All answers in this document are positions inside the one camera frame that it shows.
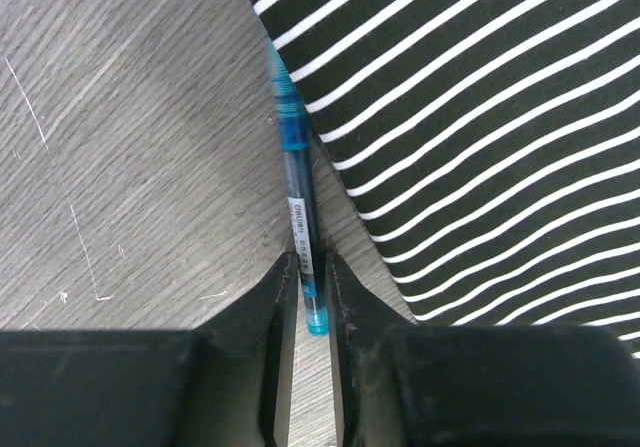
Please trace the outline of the teal pen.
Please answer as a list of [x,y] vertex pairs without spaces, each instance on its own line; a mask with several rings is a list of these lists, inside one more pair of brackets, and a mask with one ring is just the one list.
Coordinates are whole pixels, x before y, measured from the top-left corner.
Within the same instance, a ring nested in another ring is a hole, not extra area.
[[329,332],[323,246],[313,176],[310,116],[272,42],[267,43],[280,147],[287,179],[287,201],[308,330]]

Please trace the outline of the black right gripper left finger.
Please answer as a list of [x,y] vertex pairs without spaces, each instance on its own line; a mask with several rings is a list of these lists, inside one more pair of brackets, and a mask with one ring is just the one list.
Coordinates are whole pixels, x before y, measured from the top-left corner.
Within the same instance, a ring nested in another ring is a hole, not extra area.
[[297,261],[189,330],[1,334],[5,446],[283,446]]

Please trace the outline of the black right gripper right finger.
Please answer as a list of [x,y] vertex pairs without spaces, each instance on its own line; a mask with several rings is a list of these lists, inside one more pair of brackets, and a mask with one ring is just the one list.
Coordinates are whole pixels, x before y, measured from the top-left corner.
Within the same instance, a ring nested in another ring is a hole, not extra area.
[[342,446],[635,446],[639,364],[597,327],[417,326],[326,260]]

